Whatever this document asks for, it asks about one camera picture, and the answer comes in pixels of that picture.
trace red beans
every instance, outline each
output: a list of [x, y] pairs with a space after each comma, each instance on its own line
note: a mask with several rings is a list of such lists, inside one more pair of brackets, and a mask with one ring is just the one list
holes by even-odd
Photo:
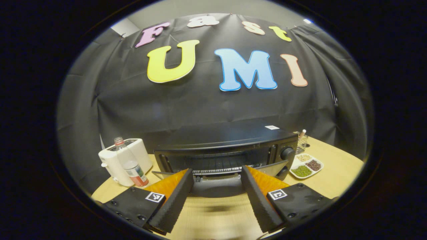
[[321, 165], [316, 162], [315, 160], [311, 160], [310, 162], [306, 163], [309, 168], [311, 168], [313, 171], [318, 171], [321, 167]]

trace white plate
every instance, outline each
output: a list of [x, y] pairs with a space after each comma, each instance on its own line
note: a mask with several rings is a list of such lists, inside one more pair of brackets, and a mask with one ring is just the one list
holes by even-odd
[[[299, 156], [303, 156], [303, 155], [307, 155], [307, 156], [309, 156], [309, 157], [310, 157], [310, 159], [309, 159], [309, 160], [307, 160], [307, 161], [302, 162], [301, 160], [299, 160], [299, 159], [298, 159], [298, 157], [299, 157]], [[317, 163], [319, 163], [319, 164], [320, 164], [320, 169], [319, 169], [319, 170], [317, 170], [317, 171], [313, 171], [309, 166], [305, 165], [306, 163], [309, 163], [309, 162], [311, 162], [312, 160], [315, 160]], [[322, 168], [323, 168], [323, 166], [324, 166], [324, 165], [323, 165], [323, 163], [322, 163], [321, 161], [317, 160], [317, 159], [316, 159], [315, 157], [313, 157], [312, 155], [307, 154], [307, 153], [301, 153], [301, 154], [295, 155], [294, 162], [292, 163], [292, 166], [291, 166], [291, 170], [292, 170], [292, 169], [297, 169], [299, 166], [306, 166], [306, 167], [311, 171], [311, 174], [310, 174], [310, 175], [308, 175], [308, 176], [306, 176], [306, 177], [299, 177], [299, 176], [297, 176], [293, 171], [290, 171], [290, 172], [292, 173], [292, 175], [294, 175], [294, 176], [295, 176], [296, 178], [298, 178], [298, 179], [306, 179], [306, 178], [311, 177], [311, 176], [313, 176], [314, 174], [318, 173], [320, 170], [322, 170]]]

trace yellow letter u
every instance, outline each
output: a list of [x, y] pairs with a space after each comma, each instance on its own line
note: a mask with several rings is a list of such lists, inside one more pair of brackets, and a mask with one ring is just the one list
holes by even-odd
[[147, 77], [152, 82], [163, 83], [180, 79], [187, 75], [194, 68], [196, 63], [196, 45], [199, 40], [189, 40], [180, 42], [177, 47], [182, 48], [181, 64], [176, 68], [166, 69], [164, 61], [166, 52], [171, 49], [170, 46], [164, 46], [152, 50], [147, 54], [149, 57]]

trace bottle cap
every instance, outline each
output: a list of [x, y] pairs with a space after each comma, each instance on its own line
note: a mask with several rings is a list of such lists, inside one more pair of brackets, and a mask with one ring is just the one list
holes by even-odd
[[116, 146], [122, 145], [123, 143], [124, 142], [123, 142], [123, 138], [122, 137], [118, 137], [118, 138], [114, 139], [114, 145], [116, 145]]

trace blue letter m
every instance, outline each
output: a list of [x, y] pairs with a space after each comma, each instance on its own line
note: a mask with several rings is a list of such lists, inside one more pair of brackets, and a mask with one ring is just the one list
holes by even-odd
[[268, 53], [253, 51], [249, 62], [246, 62], [240, 54], [229, 48], [217, 49], [215, 54], [221, 57], [224, 82], [219, 85], [222, 91], [239, 90], [241, 84], [236, 81], [234, 71], [239, 75], [247, 88], [254, 83], [255, 74], [258, 73], [258, 81], [255, 83], [259, 89], [275, 89], [277, 83], [274, 81], [270, 70]]

